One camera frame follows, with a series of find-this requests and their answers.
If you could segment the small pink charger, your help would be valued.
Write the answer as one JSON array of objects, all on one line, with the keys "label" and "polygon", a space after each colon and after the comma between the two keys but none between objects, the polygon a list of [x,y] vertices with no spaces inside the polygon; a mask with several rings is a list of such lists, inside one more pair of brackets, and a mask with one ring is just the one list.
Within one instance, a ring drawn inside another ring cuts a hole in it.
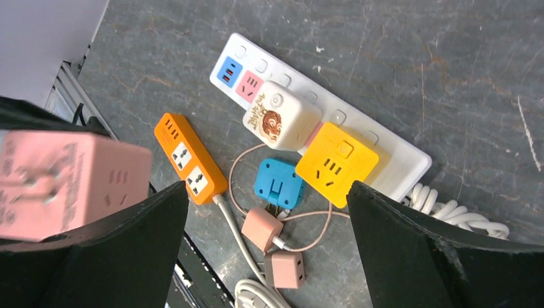
[{"label": "small pink charger", "polygon": [[273,239],[280,235],[284,224],[263,208],[251,209],[242,225],[242,235],[260,251],[266,253],[273,246]]}]

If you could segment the dusty pink usb adapter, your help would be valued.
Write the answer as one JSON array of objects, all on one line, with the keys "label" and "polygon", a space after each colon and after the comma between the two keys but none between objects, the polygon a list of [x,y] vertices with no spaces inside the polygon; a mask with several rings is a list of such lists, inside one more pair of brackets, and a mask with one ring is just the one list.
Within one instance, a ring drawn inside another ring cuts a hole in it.
[{"label": "dusty pink usb adapter", "polygon": [[298,289],[305,282],[301,252],[277,250],[264,256],[266,285],[277,289]]}]

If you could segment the orange power strip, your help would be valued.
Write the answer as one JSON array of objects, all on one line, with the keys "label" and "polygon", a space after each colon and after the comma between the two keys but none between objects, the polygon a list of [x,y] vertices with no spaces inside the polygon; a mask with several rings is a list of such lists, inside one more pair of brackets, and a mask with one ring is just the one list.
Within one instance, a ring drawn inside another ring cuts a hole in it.
[{"label": "orange power strip", "polygon": [[196,205],[216,203],[228,189],[220,170],[182,114],[165,113],[154,135]]}]

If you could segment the white cube socket adapter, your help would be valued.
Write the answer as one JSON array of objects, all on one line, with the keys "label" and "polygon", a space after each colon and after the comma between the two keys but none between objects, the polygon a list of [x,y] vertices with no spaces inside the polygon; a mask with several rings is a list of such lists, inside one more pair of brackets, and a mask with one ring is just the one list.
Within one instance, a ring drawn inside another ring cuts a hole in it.
[{"label": "white cube socket adapter", "polygon": [[317,106],[274,81],[265,81],[242,123],[274,150],[299,151],[321,120],[322,111]]}]

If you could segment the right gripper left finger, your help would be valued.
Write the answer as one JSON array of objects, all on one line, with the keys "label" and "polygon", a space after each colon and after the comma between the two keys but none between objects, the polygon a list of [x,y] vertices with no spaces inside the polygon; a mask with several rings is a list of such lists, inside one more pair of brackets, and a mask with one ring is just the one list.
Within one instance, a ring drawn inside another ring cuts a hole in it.
[{"label": "right gripper left finger", "polygon": [[165,306],[188,207],[176,182],[43,241],[1,241],[1,306]]}]

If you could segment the white multicolour power strip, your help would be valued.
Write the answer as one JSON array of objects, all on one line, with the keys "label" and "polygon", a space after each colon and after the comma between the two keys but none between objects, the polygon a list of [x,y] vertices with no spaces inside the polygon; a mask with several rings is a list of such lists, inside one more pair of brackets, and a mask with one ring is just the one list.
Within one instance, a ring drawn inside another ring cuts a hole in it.
[{"label": "white multicolour power strip", "polygon": [[371,187],[387,197],[401,201],[431,167],[428,154],[366,115],[361,107],[353,107],[246,37],[232,33],[209,80],[246,110],[249,100],[237,93],[246,73],[255,75],[257,80],[273,80],[283,85],[316,105],[322,111],[324,122],[360,133],[386,150],[391,160]]}]

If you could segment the yellow cube socket adapter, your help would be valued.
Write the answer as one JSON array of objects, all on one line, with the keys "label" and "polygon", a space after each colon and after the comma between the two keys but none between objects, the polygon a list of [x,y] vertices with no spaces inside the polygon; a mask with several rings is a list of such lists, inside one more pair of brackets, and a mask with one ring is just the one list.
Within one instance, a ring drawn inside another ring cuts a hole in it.
[{"label": "yellow cube socket adapter", "polygon": [[361,134],[327,122],[319,129],[295,172],[338,209],[355,181],[372,184],[390,154]]}]

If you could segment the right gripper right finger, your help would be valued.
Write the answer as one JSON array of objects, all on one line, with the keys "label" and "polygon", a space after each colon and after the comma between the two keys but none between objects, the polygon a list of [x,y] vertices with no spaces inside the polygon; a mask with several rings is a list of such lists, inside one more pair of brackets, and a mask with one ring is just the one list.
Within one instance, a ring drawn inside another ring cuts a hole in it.
[{"label": "right gripper right finger", "polygon": [[542,307],[543,247],[476,234],[356,181],[347,197],[374,307]]}]

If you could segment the blue socket adapter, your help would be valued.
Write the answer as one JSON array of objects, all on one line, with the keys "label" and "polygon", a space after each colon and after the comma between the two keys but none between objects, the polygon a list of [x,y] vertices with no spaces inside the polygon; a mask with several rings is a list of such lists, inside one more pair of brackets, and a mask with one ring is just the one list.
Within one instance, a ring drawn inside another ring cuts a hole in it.
[{"label": "blue socket adapter", "polygon": [[266,158],[257,171],[254,192],[272,205],[293,210],[301,203],[305,187],[305,181],[295,173],[293,164]]}]

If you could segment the large pink cube adapter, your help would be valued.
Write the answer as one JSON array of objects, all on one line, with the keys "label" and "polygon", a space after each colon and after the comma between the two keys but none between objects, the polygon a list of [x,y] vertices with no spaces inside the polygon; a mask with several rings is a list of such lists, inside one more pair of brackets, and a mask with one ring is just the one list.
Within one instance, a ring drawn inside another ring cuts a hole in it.
[{"label": "large pink cube adapter", "polygon": [[1,144],[1,237],[39,242],[145,200],[152,152],[83,132],[12,130]]}]

